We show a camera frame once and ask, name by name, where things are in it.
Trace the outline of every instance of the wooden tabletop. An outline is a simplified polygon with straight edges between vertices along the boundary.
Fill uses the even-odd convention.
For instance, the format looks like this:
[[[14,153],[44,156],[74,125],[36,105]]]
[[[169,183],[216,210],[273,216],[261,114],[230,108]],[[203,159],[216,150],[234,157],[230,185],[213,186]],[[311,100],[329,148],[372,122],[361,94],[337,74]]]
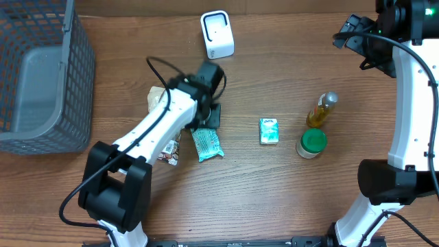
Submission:
[[[143,229],[178,241],[285,239],[323,235],[359,194],[364,158],[386,158],[394,131],[396,80],[361,71],[362,58],[332,46],[349,13],[231,16],[235,54],[215,60],[228,78],[217,133],[224,158],[198,162],[182,134],[177,167],[156,163],[152,203]],[[82,19],[96,51],[93,139],[112,143],[147,115],[147,94],[160,82],[146,56],[196,72],[205,57],[200,17]],[[164,78],[175,73],[157,65]],[[322,93],[340,102],[323,130],[329,144],[311,160],[295,146],[305,117]],[[259,118],[279,121],[280,142],[259,144]],[[100,230],[63,224],[58,208],[81,181],[82,154],[1,155],[0,246],[80,246],[102,242]],[[439,204],[417,199],[401,214],[439,242]],[[66,210],[93,222],[75,197]],[[396,218],[380,229],[389,246],[426,246]]]

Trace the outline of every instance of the silver cap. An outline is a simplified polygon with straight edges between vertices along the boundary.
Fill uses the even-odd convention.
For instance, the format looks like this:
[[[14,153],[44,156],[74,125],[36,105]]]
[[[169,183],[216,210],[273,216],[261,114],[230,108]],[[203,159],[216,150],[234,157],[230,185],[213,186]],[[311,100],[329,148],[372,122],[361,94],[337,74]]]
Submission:
[[[338,101],[338,95],[335,92],[329,92],[324,97],[324,103],[329,106],[334,105],[335,103],[337,103],[337,101]]]

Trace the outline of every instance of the barcode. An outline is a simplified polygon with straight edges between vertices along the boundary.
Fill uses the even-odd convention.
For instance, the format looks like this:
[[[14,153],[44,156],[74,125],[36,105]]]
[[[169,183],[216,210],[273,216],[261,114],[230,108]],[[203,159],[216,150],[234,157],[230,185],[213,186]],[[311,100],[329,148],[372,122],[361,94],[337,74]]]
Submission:
[[[174,146],[173,143],[168,143],[167,146],[166,146],[165,151],[170,153],[172,151],[173,146]]]

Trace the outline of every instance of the gray plastic bin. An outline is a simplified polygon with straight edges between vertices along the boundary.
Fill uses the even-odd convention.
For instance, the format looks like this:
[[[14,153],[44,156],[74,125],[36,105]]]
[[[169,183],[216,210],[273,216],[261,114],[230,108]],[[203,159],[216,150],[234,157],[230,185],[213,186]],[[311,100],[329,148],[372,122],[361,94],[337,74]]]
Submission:
[[[0,151],[84,150],[94,76],[74,0],[0,0]]]

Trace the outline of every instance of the teal packet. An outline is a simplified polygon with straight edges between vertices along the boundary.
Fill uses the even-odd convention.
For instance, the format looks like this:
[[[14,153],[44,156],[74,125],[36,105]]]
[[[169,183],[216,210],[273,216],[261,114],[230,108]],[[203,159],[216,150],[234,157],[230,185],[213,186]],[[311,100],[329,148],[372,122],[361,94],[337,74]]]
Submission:
[[[197,148],[199,162],[218,154],[224,157],[216,130],[199,128],[195,131],[191,129],[191,132],[195,147]]]
[[[279,142],[279,124],[277,119],[259,120],[261,144],[276,145]]]

